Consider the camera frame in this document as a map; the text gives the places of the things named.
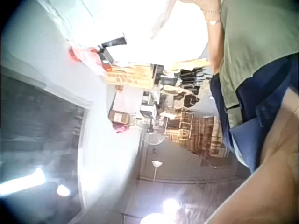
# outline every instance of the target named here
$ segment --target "green shirt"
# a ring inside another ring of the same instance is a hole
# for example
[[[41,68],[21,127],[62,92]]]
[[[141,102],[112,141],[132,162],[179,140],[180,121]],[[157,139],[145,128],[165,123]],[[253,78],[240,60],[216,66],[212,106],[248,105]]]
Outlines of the green shirt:
[[[230,108],[239,104],[235,90],[245,79],[299,52],[299,6],[296,0],[224,0],[221,20],[225,37],[220,82]],[[231,127],[242,123],[239,108],[228,111]]]

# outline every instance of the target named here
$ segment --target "bracelet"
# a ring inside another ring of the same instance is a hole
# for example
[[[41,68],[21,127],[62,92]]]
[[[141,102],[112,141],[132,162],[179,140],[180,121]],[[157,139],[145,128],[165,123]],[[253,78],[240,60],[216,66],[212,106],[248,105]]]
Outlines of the bracelet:
[[[206,22],[210,25],[215,25],[216,23],[220,22],[220,20],[214,20],[214,21],[208,21],[206,20]]]
[[[206,10],[202,10],[203,14],[219,14],[220,13],[220,9],[216,10],[216,11],[206,11]]]

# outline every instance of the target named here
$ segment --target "wrist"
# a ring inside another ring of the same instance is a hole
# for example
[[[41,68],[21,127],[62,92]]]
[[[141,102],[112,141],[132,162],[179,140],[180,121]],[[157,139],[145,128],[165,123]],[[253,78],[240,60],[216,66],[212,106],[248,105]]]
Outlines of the wrist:
[[[203,14],[204,14],[204,17],[205,17],[205,20],[207,22],[210,22],[210,21],[220,21],[220,11],[217,13],[207,13],[205,11],[203,11]]]

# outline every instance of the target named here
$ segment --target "person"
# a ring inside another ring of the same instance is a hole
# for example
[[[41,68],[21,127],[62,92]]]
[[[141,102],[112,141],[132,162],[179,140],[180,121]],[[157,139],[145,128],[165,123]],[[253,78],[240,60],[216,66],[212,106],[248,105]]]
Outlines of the person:
[[[205,16],[225,144],[253,174],[207,223],[298,223],[298,1],[182,1]]]
[[[299,4],[182,1],[197,4],[205,16],[215,74],[210,88],[224,143],[253,173],[286,89],[298,92]]]

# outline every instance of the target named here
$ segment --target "merchandise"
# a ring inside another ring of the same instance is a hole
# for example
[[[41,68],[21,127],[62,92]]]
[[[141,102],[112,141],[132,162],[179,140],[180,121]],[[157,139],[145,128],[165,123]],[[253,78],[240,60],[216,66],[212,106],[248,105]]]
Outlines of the merchandise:
[[[116,122],[116,123],[129,124],[130,115],[127,113],[123,113],[123,112],[110,111],[109,120],[111,120],[112,122]]]

